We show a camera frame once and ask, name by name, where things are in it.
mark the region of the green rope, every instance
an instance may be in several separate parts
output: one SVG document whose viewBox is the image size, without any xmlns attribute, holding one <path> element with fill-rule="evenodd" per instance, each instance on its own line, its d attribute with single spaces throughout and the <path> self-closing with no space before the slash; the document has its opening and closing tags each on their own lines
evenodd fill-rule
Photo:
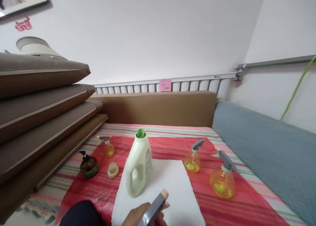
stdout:
<svg viewBox="0 0 316 226">
<path fill-rule="evenodd" d="M 293 93 L 293 95 L 292 95 L 292 97 L 291 97 L 289 103 L 287 104 L 286 109 L 285 109 L 285 111 L 284 111 L 284 113 L 283 113 L 283 115 L 282 115 L 282 117 L 281 117 L 281 119 L 280 119 L 281 121 L 283 121 L 283 118 L 285 117 L 287 111 L 290 109 L 290 106 L 291 106 L 291 104 L 292 104 L 292 101 L 293 101 L 293 99 L 295 98 L 295 95 L 296 95 L 296 93 L 297 93 L 297 91 L 298 91 L 298 89 L 299 89 L 299 87 L 300 87 L 300 85 L 301 85 L 301 83 L 302 83 L 302 81 L 303 81 L 303 79 L 304 79 L 304 76 L 305 76 L 306 73 L 309 71 L 309 68 L 311 67 L 311 65 L 313 64 L 313 62 L 315 61 L 315 59 L 316 59 L 316 55 L 315 55 L 315 56 L 313 57 L 313 59 L 309 62 L 308 66 L 306 67 L 305 71 L 303 72 L 303 74 L 302 74 L 302 76 L 301 76 L 301 78 L 300 78 L 300 80 L 299 80 L 299 82 L 298 82 L 298 84 L 297 84 L 297 86 L 296 86 L 296 88 L 295 88 L 295 90 L 294 90 L 294 93 Z"/>
</svg>

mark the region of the picture frame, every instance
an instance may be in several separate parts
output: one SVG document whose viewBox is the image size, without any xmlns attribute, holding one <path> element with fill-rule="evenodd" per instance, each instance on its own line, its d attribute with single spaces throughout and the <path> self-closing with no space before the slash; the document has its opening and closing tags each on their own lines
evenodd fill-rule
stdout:
<svg viewBox="0 0 316 226">
<path fill-rule="evenodd" d="M 49 0 L 0 0 L 0 20 L 49 3 Z"/>
</svg>

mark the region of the metal pipe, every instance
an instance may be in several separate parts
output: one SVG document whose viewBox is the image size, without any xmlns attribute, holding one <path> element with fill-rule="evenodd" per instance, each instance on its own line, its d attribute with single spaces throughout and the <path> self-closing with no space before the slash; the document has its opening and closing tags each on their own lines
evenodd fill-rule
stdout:
<svg viewBox="0 0 316 226">
<path fill-rule="evenodd" d="M 244 70 L 248 68 L 264 67 L 264 66 L 307 63 L 307 62 L 310 62 L 314 56 L 315 55 L 309 55 L 309 56 L 303 56 L 303 57 L 285 58 L 285 59 L 272 60 L 272 61 L 266 61 L 266 62 L 239 64 L 235 67 L 235 70 Z"/>
</svg>

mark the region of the bottle handle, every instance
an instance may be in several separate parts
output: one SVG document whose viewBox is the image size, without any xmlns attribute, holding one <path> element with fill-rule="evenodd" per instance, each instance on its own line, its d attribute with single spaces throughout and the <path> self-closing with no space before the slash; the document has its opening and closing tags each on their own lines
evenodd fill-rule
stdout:
<svg viewBox="0 0 316 226">
<path fill-rule="evenodd" d="M 128 193 L 132 196 L 135 197 L 135 190 L 132 187 L 132 179 L 133 179 L 133 170 L 131 172 L 126 173 L 126 188 Z"/>
</svg>

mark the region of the radiator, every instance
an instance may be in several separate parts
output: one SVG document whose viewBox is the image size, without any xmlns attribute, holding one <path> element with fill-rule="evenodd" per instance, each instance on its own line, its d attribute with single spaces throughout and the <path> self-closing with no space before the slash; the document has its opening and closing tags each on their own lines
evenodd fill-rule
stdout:
<svg viewBox="0 0 316 226">
<path fill-rule="evenodd" d="M 236 72 L 173 78 L 171 79 L 171 91 L 208 90 L 217 93 L 219 98 L 225 99 L 230 81 L 235 77 Z M 118 82 L 94 86 L 95 94 L 159 92 L 159 80 Z"/>
</svg>

